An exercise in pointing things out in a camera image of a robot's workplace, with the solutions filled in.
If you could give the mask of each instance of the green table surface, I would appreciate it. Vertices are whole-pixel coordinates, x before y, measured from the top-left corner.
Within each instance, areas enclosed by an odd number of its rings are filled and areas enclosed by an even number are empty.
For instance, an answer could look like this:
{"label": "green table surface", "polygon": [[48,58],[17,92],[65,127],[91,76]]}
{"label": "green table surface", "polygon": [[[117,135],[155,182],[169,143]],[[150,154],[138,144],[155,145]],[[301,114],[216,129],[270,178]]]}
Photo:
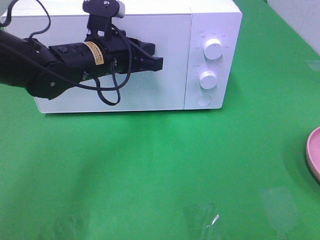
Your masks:
{"label": "green table surface", "polygon": [[260,0],[222,109],[42,114],[0,86],[1,240],[318,240],[320,57]]}

